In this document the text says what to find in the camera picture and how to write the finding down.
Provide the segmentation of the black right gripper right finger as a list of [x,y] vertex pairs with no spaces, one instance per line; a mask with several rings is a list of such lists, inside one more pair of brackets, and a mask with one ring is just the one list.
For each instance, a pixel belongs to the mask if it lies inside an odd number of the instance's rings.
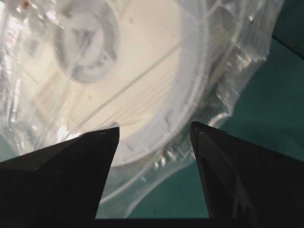
[[304,163],[200,122],[191,144],[208,228],[301,228]]

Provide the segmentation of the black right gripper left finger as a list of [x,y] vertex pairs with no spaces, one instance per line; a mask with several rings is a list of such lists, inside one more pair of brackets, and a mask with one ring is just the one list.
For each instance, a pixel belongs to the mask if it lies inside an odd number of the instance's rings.
[[96,218],[120,139],[87,132],[0,164],[3,228],[99,228]]

